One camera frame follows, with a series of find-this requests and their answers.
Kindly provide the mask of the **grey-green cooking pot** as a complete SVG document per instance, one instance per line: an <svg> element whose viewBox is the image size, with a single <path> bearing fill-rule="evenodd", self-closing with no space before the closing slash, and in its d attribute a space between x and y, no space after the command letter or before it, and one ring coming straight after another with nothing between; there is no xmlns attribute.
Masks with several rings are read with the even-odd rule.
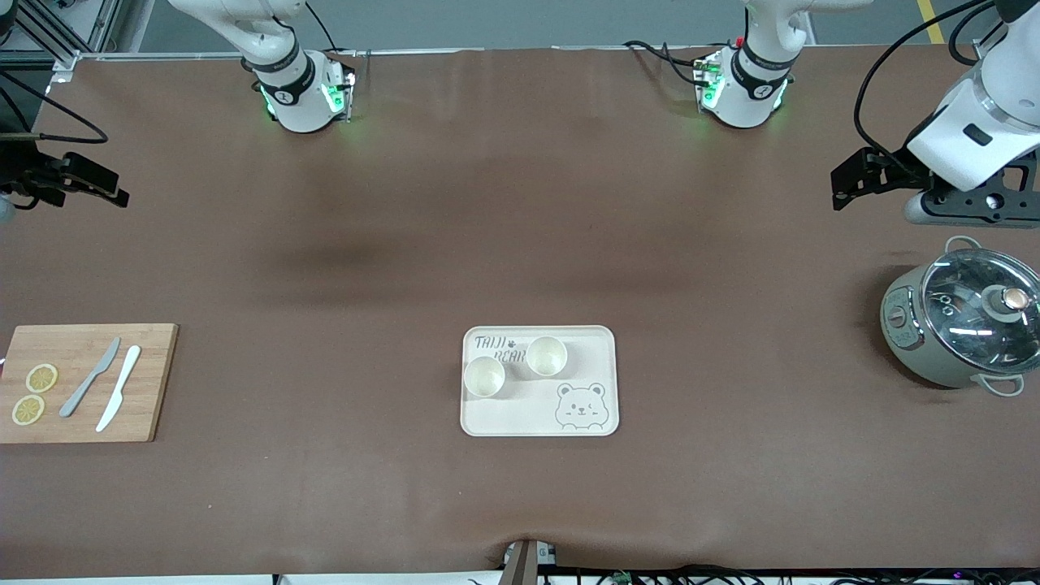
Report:
<svg viewBox="0 0 1040 585"><path fill-rule="evenodd" d="M1017 397L1024 392L1028 373L998 375L970 366L944 348L926 322L924 308L926 270L952 249L964 248L985 249L972 237L953 236L944 245L942 255L928 264L907 271L895 279L881 300L879 308L881 331L899 362L925 381L944 388L966 389L977 386L996 397Z"/></svg>

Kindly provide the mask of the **cream paper cup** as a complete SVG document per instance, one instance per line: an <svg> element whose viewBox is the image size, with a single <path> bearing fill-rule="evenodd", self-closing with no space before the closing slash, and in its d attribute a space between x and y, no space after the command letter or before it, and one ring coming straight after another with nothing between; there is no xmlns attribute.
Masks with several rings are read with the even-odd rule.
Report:
<svg viewBox="0 0 1040 585"><path fill-rule="evenodd" d="M539 377L553 377L567 366L567 345L554 336L541 336L528 345L525 362Z"/></svg>
<svg viewBox="0 0 1040 585"><path fill-rule="evenodd" d="M497 395L504 387L505 381L504 364L490 356L475 357L463 371L464 388L475 397Z"/></svg>

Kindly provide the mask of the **brown table mat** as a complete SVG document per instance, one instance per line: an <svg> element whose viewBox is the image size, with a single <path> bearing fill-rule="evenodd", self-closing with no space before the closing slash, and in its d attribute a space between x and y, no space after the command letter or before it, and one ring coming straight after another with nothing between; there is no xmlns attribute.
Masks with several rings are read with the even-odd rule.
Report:
<svg viewBox="0 0 1040 585"><path fill-rule="evenodd" d="M126 210L0 227L15 326L178 323L148 444L0 447L0 579L1040 566L1040 388L911 378L888 284L943 251L906 195L832 211L876 47L803 52L772 122L628 51L362 63L353 121L272 123L234 60L87 62ZM474 437L480 326L613 331L609 436Z"/></svg>

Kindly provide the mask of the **wooden cutting board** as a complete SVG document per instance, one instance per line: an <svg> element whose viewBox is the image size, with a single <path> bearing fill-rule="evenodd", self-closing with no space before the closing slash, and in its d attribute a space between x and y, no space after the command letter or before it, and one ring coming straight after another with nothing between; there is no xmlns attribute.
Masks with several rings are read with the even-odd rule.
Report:
<svg viewBox="0 0 1040 585"><path fill-rule="evenodd" d="M15 327L0 374L0 444L86 444L86 442L148 442L153 439L167 388L179 327L175 323L66 323ZM120 337L114 362L93 382L70 418L60 418L68 397L85 380L111 341ZM119 371L133 345L140 359L123 390L123 404L107 429L96 428L114 389ZM48 392L32 393L25 377L37 364L56 366L59 379ZM11 411L25 395L44 397L41 418L16 426Z"/></svg>

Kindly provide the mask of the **white plastic knife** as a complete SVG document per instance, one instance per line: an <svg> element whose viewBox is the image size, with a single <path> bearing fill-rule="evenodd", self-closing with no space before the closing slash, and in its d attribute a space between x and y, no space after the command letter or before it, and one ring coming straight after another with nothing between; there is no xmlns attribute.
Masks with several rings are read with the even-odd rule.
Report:
<svg viewBox="0 0 1040 585"><path fill-rule="evenodd" d="M125 386L129 381L134 367L137 365L138 359L140 359L141 351L142 348L140 345L133 345L128 349L122 366L120 367L114 389L112 389L112 393L109 396L109 401L103 411L103 414L101 415L99 422L97 422L96 428L94 428L97 433L105 431L111 422L114 421L115 415L118 414L120 407L122 407L125 399Z"/></svg>

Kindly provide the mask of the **grey plastic knife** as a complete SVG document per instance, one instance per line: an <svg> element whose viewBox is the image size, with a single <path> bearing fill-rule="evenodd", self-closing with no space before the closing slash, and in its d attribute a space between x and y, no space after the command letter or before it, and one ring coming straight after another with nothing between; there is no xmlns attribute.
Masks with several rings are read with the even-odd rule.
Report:
<svg viewBox="0 0 1040 585"><path fill-rule="evenodd" d="M60 416L60 418L70 418L70 416L75 413L80 403L83 401L83 397L85 397L85 395L89 392L93 382L97 380L99 375L105 373L105 371L107 371L108 367L111 366L111 363L114 362L115 356L119 351L119 347L120 347L120 337L115 337L111 341L111 344L109 344L109 347L107 348L106 352L101 356L96 366L94 366L94 368L90 370L88 375L86 375L81 385L79 385L78 388L76 388L73 395L68 397L68 400L66 400L62 408L59 409L58 415Z"/></svg>

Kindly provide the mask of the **aluminium frame profile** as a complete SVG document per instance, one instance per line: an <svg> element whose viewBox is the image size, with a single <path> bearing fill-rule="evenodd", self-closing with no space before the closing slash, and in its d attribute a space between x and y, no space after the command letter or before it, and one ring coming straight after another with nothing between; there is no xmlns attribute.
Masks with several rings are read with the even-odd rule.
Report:
<svg viewBox="0 0 1040 585"><path fill-rule="evenodd" d="M0 0L0 63L70 70L115 39L128 0Z"/></svg>

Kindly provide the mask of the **glass pot lid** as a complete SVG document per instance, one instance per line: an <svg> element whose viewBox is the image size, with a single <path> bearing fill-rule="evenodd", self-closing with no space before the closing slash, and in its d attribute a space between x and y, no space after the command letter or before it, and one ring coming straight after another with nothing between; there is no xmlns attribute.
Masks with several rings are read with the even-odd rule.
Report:
<svg viewBox="0 0 1040 585"><path fill-rule="evenodd" d="M1040 368L1040 275L992 249L952 249L925 272L925 319L938 340L982 371Z"/></svg>

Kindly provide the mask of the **green-lit arm base box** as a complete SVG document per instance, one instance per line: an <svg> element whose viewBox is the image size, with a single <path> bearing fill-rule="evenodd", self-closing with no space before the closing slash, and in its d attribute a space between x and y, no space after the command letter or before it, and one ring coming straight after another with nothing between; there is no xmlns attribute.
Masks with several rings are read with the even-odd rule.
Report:
<svg viewBox="0 0 1040 585"><path fill-rule="evenodd" d="M333 121L350 120L356 80L356 71L349 63L326 57L322 88Z"/></svg>
<svg viewBox="0 0 1040 585"><path fill-rule="evenodd" d="M726 78L723 73L726 49L717 50L712 54L695 59L692 62L692 78L694 78L697 101L702 111L713 111Z"/></svg>

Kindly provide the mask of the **white bear print tray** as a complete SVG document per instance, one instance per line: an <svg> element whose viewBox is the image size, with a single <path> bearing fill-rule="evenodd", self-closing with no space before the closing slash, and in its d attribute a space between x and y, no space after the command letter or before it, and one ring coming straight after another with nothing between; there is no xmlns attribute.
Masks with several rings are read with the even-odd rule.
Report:
<svg viewBox="0 0 1040 585"><path fill-rule="evenodd" d="M525 362L541 336L567 345L567 366L540 377ZM461 374L461 429L474 437L610 436L620 425L619 377L613 331L601 325L480 326L463 337L461 368L479 356L504 364L497 395L467 392Z"/></svg>

